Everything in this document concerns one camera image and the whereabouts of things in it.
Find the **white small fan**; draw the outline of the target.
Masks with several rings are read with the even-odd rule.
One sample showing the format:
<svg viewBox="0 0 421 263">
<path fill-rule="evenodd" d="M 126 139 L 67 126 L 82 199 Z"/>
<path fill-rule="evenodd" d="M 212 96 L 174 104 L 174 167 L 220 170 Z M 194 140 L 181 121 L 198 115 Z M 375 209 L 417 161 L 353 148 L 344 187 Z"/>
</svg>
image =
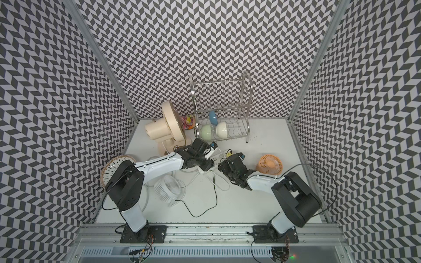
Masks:
<svg viewBox="0 0 421 263">
<path fill-rule="evenodd" d="M 160 201 L 167 204 L 169 207 L 175 206 L 179 201 L 182 201 L 186 194 L 183 182 L 169 174 L 163 175 L 154 184 L 153 189 Z"/>
</svg>

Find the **white power strip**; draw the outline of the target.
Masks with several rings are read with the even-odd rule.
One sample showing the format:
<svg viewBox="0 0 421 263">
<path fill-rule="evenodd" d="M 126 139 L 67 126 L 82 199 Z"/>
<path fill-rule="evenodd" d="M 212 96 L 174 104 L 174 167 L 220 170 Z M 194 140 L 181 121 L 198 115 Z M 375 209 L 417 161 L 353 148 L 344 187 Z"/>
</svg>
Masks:
<svg viewBox="0 0 421 263">
<path fill-rule="evenodd" d="M 218 164 L 222 161 L 224 161 L 225 155 L 228 151 L 232 151 L 232 149 L 228 149 L 228 150 L 221 150 L 220 148 L 218 148 L 212 155 L 207 155 L 206 154 L 203 156 L 203 158 L 205 159 L 212 159 L 214 161 L 214 167 L 212 167 L 209 171 L 204 172 L 202 171 L 199 167 L 197 167 L 197 171 L 199 174 L 205 174 L 205 173 L 210 173 L 210 172 L 217 172 L 218 170 Z"/>
</svg>

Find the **patterned woven basket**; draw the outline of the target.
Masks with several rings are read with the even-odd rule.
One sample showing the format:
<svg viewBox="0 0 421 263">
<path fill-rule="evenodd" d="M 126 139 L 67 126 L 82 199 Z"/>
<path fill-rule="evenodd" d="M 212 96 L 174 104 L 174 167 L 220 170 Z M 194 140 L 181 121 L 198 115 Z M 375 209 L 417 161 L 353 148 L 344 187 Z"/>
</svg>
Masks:
<svg viewBox="0 0 421 263">
<path fill-rule="evenodd" d="M 106 185 L 117 171 L 117 168 L 124 161 L 131 161 L 132 163 L 137 162 L 136 159 L 130 155 L 120 155 L 108 161 L 100 173 L 100 184 L 103 188 L 106 188 Z"/>
</svg>

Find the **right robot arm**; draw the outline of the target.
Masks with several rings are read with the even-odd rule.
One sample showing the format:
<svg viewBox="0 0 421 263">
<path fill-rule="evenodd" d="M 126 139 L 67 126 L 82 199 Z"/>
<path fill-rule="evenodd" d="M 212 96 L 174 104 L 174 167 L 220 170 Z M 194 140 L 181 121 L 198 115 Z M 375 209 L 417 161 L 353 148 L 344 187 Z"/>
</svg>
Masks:
<svg viewBox="0 0 421 263">
<path fill-rule="evenodd" d="M 218 164 L 222 172 L 234 185 L 250 191 L 262 191 L 274 196 L 281 207 L 268 223 L 269 232 L 282 235 L 294 227 L 305 224 L 322 208 L 319 196 L 295 172 L 288 171 L 274 177 L 243 164 L 241 153 L 223 158 Z"/>
</svg>

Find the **orange small fan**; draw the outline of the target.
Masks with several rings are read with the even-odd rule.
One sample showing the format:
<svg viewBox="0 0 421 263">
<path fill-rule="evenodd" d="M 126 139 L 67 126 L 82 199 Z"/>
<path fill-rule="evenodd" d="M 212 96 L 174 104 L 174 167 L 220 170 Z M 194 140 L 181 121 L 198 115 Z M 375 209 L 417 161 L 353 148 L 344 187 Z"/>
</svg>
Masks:
<svg viewBox="0 0 421 263">
<path fill-rule="evenodd" d="M 264 155 L 259 159 L 256 170 L 264 174 L 281 175 L 283 164 L 277 156 Z"/>
</svg>

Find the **metal dish rack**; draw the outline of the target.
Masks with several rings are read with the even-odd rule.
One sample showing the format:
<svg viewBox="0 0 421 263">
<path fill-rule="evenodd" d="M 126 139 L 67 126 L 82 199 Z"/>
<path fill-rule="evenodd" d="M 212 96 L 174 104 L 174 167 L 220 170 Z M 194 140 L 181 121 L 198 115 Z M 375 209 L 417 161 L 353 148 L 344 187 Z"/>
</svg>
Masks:
<svg viewBox="0 0 421 263">
<path fill-rule="evenodd" d="M 255 85 L 249 72 L 243 71 L 240 78 L 199 82 L 189 77 L 190 96 L 193 115 L 196 118 L 195 137 L 200 137 L 202 126 L 211 124 L 208 113 L 214 111 L 218 123 L 226 122 L 228 138 L 224 140 L 245 139 L 250 141 L 250 111 L 253 106 Z M 224 141 L 216 135 L 212 125 L 212 141 Z"/>
</svg>

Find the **beige desk fan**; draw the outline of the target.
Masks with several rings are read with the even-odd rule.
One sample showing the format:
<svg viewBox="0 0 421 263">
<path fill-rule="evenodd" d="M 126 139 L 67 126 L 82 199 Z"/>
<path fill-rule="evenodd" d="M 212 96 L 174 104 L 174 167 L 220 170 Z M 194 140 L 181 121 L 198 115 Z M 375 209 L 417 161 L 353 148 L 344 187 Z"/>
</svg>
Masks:
<svg viewBox="0 0 421 263">
<path fill-rule="evenodd" d="M 165 156 L 192 141 L 186 137 L 181 118 L 171 101 L 162 104 L 162 113 L 163 117 L 147 124 L 145 131 L 151 140 L 157 142 L 160 156 Z"/>
</svg>

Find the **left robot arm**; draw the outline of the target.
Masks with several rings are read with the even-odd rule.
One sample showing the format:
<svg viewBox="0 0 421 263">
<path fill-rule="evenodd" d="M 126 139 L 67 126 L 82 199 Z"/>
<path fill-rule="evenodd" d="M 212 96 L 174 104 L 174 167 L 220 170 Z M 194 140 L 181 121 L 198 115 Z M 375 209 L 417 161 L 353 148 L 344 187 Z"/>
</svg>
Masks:
<svg viewBox="0 0 421 263">
<path fill-rule="evenodd" d="M 105 186 L 106 194 L 116 205 L 132 232 L 141 231 L 148 223 L 140 207 L 143 186 L 168 173 L 199 167 L 204 172 L 214 166 L 211 155 L 218 148 L 216 142 L 207 143 L 196 138 L 190 145 L 147 162 L 123 161 Z"/>
</svg>

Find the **white bowl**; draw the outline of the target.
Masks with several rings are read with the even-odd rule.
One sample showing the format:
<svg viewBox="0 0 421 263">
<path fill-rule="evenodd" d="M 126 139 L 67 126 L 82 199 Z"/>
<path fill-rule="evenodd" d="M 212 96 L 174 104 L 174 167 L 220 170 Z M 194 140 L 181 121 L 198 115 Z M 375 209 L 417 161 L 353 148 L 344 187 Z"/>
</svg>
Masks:
<svg viewBox="0 0 421 263">
<path fill-rule="evenodd" d="M 228 138 L 228 126 L 226 122 L 220 122 L 216 126 L 216 135 L 220 139 Z"/>
</svg>

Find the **blue cup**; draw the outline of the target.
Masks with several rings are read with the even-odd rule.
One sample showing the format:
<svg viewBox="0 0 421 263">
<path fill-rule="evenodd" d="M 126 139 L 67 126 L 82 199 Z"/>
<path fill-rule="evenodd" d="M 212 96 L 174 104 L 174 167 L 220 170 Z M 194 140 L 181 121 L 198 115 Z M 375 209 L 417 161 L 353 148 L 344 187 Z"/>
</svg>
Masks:
<svg viewBox="0 0 421 263">
<path fill-rule="evenodd" d="M 210 111 L 210 112 L 208 113 L 208 118 L 209 118 L 210 123 L 211 123 L 213 126 L 217 126 L 217 125 L 218 125 L 217 115 L 216 115 L 216 113 L 215 113 L 214 111 Z"/>
</svg>

